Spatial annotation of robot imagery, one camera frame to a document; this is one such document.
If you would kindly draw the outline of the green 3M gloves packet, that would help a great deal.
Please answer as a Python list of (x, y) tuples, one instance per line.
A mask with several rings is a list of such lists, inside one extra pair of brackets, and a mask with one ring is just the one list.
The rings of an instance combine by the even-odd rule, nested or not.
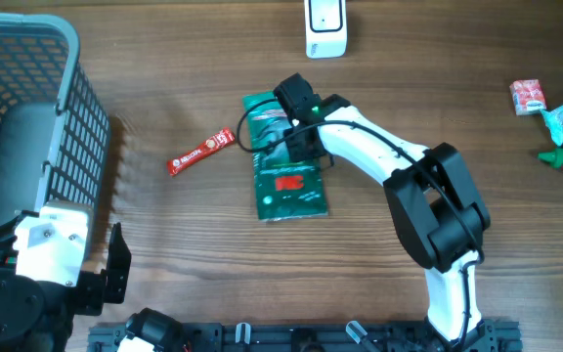
[[(242, 98), (248, 115), (241, 129), (249, 132), (252, 149), (265, 147), (290, 128), (287, 116), (271, 92)], [(280, 221), (328, 215), (328, 204), (316, 160), (291, 162), (286, 144), (252, 156), (258, 219)]]

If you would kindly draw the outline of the red stick sachet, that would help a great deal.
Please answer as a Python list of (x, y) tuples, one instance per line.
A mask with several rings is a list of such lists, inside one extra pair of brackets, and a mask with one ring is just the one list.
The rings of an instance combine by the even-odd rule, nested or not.
[(176, 176), (195, 163), (233, 144), (235, 141), (236, 136), (234, 132), (230, 128), (223, 128), (218, 133), (207, 138), (192, 151), (168, 160), (166, 163), (168, 174), (170, 176)]

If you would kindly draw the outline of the red packet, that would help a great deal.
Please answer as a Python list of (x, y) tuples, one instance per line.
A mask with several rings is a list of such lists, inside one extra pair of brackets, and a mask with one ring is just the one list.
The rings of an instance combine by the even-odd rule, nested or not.
[(535, 114), (546, 109), (545, 97), (537, 79), (516, 80), (509, 89), (517, 115)]

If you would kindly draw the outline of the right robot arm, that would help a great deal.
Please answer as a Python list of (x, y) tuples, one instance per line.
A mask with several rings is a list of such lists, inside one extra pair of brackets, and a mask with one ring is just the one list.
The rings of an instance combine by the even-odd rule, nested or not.
[(430, 328), (453, 351), (471, 346), (482, 322), (474, 271), (491, 219), (459, 151), (405, 141), (343, 97), (320, 97), (298, 73), (273, 94), (290, 123), (282, 140), (291, 160), (340, 156), (381, 184), (402, 247), (425, 271)]

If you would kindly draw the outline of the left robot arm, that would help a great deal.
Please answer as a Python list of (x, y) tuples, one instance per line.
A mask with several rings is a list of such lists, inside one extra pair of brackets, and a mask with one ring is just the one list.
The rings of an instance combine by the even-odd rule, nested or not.
[(121, 304), (132, 254), (120, 224), (100, 272), (83, 270), (85, 211), (23, 211), (0, 226), (0, 351), (63, 351), (77, 316)]

